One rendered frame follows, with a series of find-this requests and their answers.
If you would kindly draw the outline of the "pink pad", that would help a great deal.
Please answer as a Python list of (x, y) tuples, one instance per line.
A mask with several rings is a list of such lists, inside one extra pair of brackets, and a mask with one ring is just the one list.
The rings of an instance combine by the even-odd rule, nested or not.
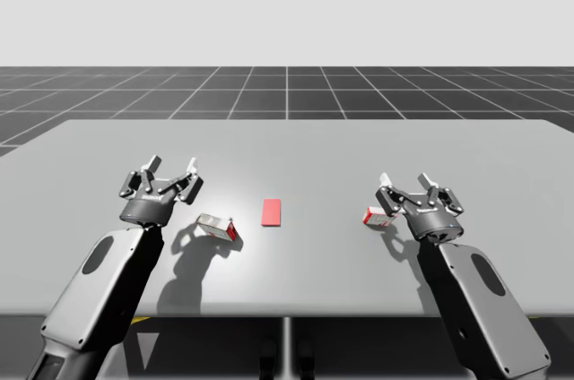
[(282, 202), (280, 199), (264, 199), (261, 225), (264, 227), (279, 227), (282, 218)]

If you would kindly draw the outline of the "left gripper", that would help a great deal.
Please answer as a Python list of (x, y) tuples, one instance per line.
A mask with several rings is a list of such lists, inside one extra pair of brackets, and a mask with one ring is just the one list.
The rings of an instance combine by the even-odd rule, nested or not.
[(162, 159), (153, 155), (139, 170), (131, 171), (118, 195), (133, 195), (120, 213), (122, 221), (139, 225), (167, 225), (175, 202), (191, 205), (196, 199), (204, 180), (198, 175), (197, 158), (189, 161), (184, 174), (170, 180), (154, 180)]

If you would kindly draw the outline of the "red and white carton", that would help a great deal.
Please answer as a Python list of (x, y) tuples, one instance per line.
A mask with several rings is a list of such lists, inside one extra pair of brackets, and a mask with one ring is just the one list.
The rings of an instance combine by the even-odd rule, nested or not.
[(231, 220), (201, 213), (196, 220), (196, 224), (206, 234), (219, 239), (235, 241), (238, 237), (238, 232)]
[(386, 213), (381, 207), (370, 206), (362, 217), (362, 223), (371, 227), (382, 228), (389, 226), (395, 218), (394, 212)]

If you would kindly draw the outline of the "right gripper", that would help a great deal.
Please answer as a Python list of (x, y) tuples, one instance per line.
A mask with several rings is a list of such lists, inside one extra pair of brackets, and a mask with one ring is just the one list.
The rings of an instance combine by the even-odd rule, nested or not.
[(388, 217), (395, 217), (401, 209), (407, 226), (417, 241), (441, 244), (459, 238), (463, 228), (457, 216), (463, 213), (462, 204), (448, 187), (432, 181), (426, 173), (418, 176), (426, 194), (407, 194), (395, 189), (388, 174), (379, 177), (376, 198)]

